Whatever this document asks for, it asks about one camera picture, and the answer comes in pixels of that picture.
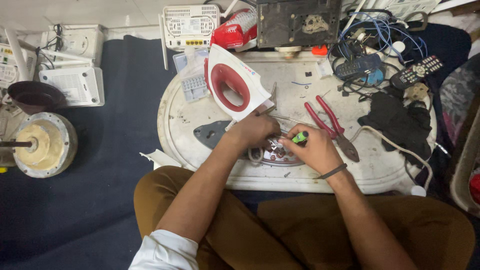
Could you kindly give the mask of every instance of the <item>clothes iron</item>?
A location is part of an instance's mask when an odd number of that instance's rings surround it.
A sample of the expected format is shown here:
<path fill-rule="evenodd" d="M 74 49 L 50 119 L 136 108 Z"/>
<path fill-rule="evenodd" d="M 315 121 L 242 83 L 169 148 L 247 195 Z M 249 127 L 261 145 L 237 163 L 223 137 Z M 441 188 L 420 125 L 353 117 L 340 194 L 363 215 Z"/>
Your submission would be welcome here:
<path fill-rule="evenodd" d="M 274 105 L 269 100 L 271 94 L 260 83 L 260 75 L 217 44 L 212 44 L 204 68 L 205 81 L 215 102 L 233 120 L 240 121 L 253 110 L 261 113 Z M 243 103 L 232 104 L 224 95 L 224 85 L 239 94 Z"/>

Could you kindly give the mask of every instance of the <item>wrist band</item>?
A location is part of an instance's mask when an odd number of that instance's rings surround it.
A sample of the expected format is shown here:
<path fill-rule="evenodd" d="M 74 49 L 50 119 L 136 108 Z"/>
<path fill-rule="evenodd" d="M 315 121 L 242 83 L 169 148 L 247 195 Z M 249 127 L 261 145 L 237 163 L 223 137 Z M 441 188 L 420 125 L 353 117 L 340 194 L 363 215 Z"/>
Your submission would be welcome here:
<path fill-rule="evenodd" d="M 329 173 L 326 173 L 322 176 L 320 176 L 320 179 L 327 179 L 328 177 L 334 175 L 335 173 L 345 169 L 347 167 L 346 163 L 343 163 L 342 165 L 338 166 L 336 169 L 331 170 Z"/>

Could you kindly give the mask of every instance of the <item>red pliers handle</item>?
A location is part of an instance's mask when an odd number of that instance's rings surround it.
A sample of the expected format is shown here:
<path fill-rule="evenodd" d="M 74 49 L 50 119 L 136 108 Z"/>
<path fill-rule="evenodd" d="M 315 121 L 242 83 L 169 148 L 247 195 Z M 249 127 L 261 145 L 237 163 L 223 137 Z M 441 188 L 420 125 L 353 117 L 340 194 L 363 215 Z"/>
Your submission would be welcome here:
<path fill-rule="evenodd" d="M 317 99 L 318 103 L 320 103 L 322 108 L 325 110 L 325 112 L 328 114 L 328 117 L 330 117 L 330 120 L 332 121 L 333 128 L 335 129 L 336 132 L 333 131 L 331 128 L 329 128 L 322 120 L 320 120 L 317 113 L 312 109 L 312 107 L 310 106 L 310 104 L 308 104 L 308 102 L 304 103 L 305 108 L 307 108 L 308 113 L 311 115 L 311 117 L 313 118 L 315 123 L 320 128 L 325 129 L 328 132 L 328 134 L 330 135 L 330 138 L 332 138 L 332 140 L 333 140 L 337 137 L 337 135 L 343 134 L 345 132 L 345 129 L 340 126 L 340 124 L 338 123 L 338 120 L 336 119 L 335 114 L 330 109 L 330 107 L 328 107 L 328 105 L 325 103 L 325 101 L 320 96 L 317 96 L 316 99 Z"/>

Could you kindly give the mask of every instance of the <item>black remote control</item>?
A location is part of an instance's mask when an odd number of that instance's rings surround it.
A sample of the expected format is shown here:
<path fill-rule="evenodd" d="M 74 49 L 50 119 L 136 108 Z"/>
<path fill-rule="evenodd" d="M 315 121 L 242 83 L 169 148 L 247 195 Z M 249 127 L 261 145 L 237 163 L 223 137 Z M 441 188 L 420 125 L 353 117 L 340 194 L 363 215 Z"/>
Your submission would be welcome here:
<path fill-rule="evenodd" d="M 443 64 L 436 56 L 429 56 L 422 61 L 411 65 L 409 68 L 405 68 L 394 74 L 390 78 L 390 85 L 397 89 L 405 90 L 416 82 L 422 80 L 425 76 L 437 71 L 442 66 Z"/>
<path fill-rule="evenodd" d="M 380 67 L 381 64 L 382 60 L 380 56 L 373 53 L 338 65 L 335 68 L 335 73 L 338 78 L 343 79 L 354 75 L 361 75 L 366 71 Z"/>

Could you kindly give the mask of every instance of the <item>screwdriver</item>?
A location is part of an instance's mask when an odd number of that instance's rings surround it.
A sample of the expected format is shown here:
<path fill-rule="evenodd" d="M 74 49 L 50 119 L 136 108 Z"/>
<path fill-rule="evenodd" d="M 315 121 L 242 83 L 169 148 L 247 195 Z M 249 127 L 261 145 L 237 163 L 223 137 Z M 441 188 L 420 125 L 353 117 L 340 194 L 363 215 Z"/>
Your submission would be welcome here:
<path fill-rule="evenodd" d="M 292 142 L 297 144 L 299 142 L 303 142 L 304 140 L 306 140 L 307 137 L 308 137 L 308 132 L 303 131 L 298 133 L 295 137 L 293 137 Z"/>

